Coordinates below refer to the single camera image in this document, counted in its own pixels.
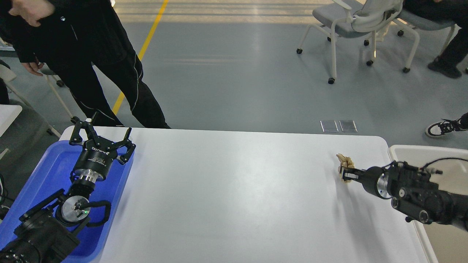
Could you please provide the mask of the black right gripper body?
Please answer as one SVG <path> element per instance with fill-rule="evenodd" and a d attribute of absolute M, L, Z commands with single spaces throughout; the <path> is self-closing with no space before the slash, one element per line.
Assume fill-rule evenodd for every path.
<path fill-rule="evenodd" d="M 388 176 L 385 175 L 386 169 L 383 167 L 370 167 L 366 170 L 358 170 L 358 181 L 362 184 L 364 190 L 373 196 L 381 199 L 390 199 L 388 193 Z"/>

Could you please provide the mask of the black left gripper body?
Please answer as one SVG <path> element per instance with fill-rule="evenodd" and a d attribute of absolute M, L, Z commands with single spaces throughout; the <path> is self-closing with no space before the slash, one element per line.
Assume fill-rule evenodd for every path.
<path fill-rule="evenodd" d="M 117 158 L 115 142 L 104 137 L 90 138 L 83 143 L 83 150 L 72 169 L 72 180 L 104 181 Z"/>

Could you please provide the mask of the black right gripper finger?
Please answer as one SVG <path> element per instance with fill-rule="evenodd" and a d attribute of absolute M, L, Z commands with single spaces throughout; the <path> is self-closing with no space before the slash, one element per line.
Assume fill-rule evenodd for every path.
<path fill-rule="evenodd" d="M 344 182 L 351 182 L 351 181 L 361 181 L 361 175 L 351 174 L 351 173 L 343 173 L 341 178 Z"/>
<path fill-rule="evenodd" d="M 363 170 L 341 165 L 340 173 L 341 174 L 363 174 Z"/>

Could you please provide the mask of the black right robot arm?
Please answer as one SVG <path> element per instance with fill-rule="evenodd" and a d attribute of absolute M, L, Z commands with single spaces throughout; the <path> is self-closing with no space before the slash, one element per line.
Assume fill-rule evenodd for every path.
<path fill-rule="evenodd" d="M 416 220 L 467 230 L 468 197 L 440 190 L 437 183 L 431 182 L 431 175 L 442 171 L 429 168 L 429 163 L 416 167 L 394 160 L 384 167 L 368 169 L 341 164 L 339 172 L 345 182 L 359 182 L 367 193 L 391 200 L 391 206 L 405 214 L 407 222 Z"/>

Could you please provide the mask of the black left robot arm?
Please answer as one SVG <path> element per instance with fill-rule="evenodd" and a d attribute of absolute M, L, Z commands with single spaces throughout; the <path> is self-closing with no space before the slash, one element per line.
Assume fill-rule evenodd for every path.
<path fill-rule="evenodd" d="M 2 263 L 88 263 L 103 249 L 130 173 L 120 141 L 72 118 L 69 142 L 48 148 L 1 223 Z"/>

